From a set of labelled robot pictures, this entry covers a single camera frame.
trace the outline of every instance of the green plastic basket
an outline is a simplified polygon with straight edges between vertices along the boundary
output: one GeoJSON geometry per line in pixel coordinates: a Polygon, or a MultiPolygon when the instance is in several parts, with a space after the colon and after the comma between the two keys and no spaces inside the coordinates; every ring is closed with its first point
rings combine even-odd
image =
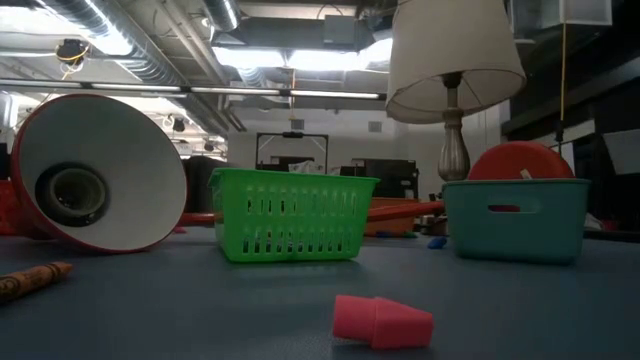
{"type": "Polygon", "coordinates": [[[209,180],[216,238],[234,262],[353,258],[378,181],[216,169],[209,180]]]}
{"type": "Polygon", "coordinates": [[[590,182],[454,181],[449,233],[462,257],[568,264],[580,255],[590,182]]]}

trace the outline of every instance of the orange crayon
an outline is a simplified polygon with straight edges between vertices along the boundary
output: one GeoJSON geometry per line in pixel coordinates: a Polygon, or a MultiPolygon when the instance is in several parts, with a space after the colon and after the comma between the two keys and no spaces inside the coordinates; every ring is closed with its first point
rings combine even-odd
{"type": "Polygon", "coordinates": [[[60,281],[72,268],[71,264],[54,262],[0,276],[0,304],[60,281]]]}

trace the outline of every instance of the blue table surface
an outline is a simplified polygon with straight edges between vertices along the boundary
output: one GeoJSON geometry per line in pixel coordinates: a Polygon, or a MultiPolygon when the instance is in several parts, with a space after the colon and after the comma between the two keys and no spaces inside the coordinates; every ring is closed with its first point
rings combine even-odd
{"type": "Polygon", "coordinates": [[[0,274],[75,268],[0,307],[0,359],[639,359],[640,245],[585,241],[574,266],[455,257],[428,239],[367,240],[353,261],[231,264],[211,229],[152,251],[79,254],[0,239],[0,274]],[[337,294],[432,312],[431,347],[334,339],[337,294]]]}

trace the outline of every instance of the teal basket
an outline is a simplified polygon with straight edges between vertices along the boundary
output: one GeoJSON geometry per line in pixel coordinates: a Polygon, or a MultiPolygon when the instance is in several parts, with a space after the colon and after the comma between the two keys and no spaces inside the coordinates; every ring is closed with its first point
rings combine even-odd
{"type": "Polygon", "coordinates": [[[216,238],[234,262],[358,255],[378,179],[216,169],[216,238]]]}
{"type": "Polygon", "coordinates": [[[445,184],[459,256],[568,264],[580,256],[590,182],[577,179],[445,184]]]}

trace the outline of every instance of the table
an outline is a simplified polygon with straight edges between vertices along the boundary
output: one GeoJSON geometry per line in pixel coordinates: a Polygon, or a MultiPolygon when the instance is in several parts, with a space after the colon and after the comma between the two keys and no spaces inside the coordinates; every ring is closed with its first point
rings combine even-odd
{"type": "Polygon", "coordinates": [[[0,359],[638,359],[640,246],[585,241],[575,266],[463,260],[426,241],[368,242],[354,261],[236,265],[212,230],[150,252],[88,256],[0,239],[0,273],[75,265],[0,307],[0,359]],[[433,313],[429,349],[331,336],[337,294],[433,313]]]}

